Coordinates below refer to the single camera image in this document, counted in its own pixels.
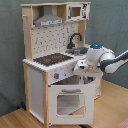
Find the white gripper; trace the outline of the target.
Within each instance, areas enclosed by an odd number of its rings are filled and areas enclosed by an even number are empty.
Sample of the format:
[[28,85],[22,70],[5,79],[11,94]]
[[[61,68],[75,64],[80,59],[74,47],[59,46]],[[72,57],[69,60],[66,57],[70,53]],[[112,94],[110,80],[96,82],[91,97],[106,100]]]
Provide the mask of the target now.
[[103,72],[97,66],[89,66],[84,60],[79,60],[76,63],[73,73],[75,75],[97,78],[101,78],[103,76]]

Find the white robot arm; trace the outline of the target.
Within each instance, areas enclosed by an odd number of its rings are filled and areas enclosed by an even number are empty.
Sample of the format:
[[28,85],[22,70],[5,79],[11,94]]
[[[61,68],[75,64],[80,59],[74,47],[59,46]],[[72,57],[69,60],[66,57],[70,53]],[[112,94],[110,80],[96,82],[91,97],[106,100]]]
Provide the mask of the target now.
[[115,56],[111,49],[100,44],[88,47],[84,60],[79,60],[74,67],[74,74],[101,78],[104,73],[112,74],[128,63],[128,50]]

